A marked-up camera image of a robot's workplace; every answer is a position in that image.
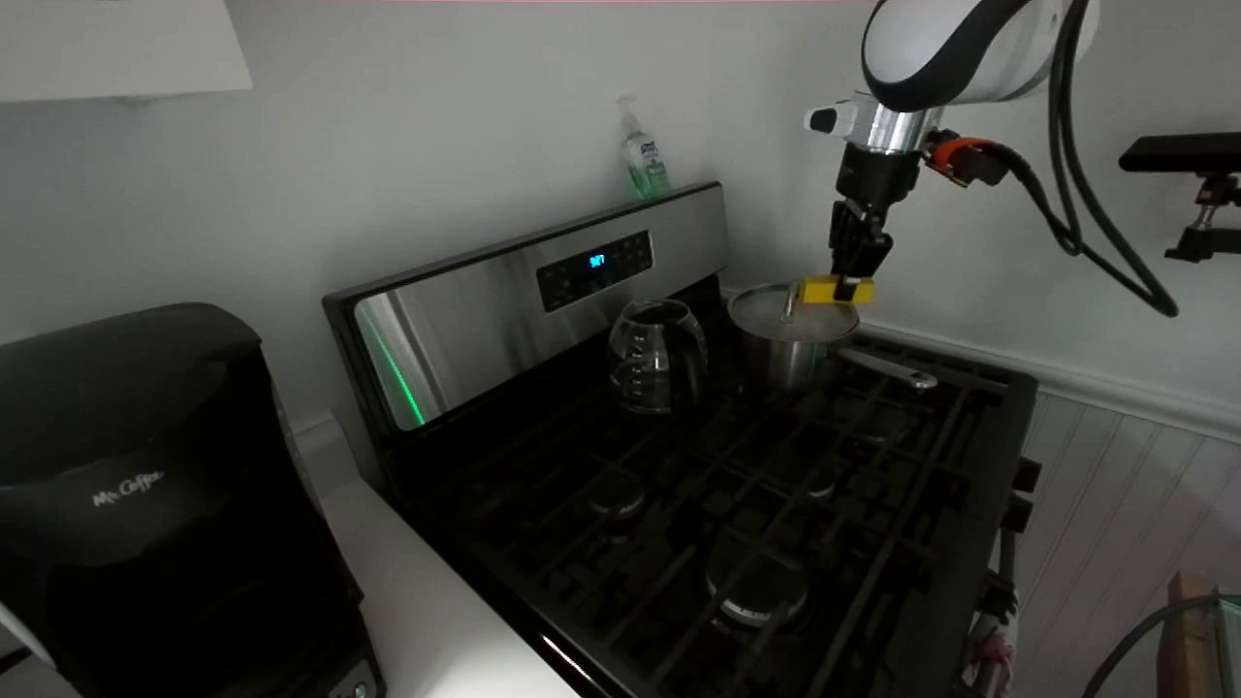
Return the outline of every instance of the white cabinet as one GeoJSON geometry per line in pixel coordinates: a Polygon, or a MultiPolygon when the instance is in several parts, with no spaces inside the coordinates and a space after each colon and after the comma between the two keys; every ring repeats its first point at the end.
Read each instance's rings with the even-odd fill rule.
{"type": "Polygon", "coordinates": [[[226,0],[0,0],[0,103],[248,86],[226,0]]]}

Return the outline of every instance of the coffee maker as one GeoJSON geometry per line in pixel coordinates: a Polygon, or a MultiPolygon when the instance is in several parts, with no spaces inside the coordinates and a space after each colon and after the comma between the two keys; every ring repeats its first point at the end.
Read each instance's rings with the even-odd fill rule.
{"type": "Polygon", "coordinates": [[[243,322],[0,350],[0,620],[85,698],[376,698],[358,606],[243,322]]]}

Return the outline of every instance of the kitchen counter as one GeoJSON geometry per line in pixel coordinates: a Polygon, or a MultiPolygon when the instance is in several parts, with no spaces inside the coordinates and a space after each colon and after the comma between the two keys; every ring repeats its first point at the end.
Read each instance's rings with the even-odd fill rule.
{"type": "MultiPolygon", "coordinates": [[[[575,695],[352,469],[332,419],[299,439],[303,469],[363,593],[390,698],[575,695]]],[[[0,698],[72,698],[40,660],[0,675],[0,698]]]]}

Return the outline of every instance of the oven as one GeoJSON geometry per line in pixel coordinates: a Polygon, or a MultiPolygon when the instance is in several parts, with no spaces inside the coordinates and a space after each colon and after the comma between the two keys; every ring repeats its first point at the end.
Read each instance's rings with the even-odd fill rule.
{"type": "Polygon", "coordinates": [[[998,695],[972,660],[1016,606],[993,550],[1028,519],[1034,379],[864,333],[937,388],[772,395],[723,264],[723,185],[694,185],[330,295],[383,496],[583,695],[998,695]],[[668,295],[706,379],[631,416],[604,333],[668,295]]]}

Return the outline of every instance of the soap bottle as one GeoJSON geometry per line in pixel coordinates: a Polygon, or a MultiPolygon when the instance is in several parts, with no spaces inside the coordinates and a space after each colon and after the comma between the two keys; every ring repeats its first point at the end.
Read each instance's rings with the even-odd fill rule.
{"type": "Polygon", "coordinates": [[[654,204],[672,189],[668,167],[658,158],[654,140],[644,134],[637,117],[637,98],[619,98],[619,130],[624,130],[624,173],[637,204],[654,204]]]}

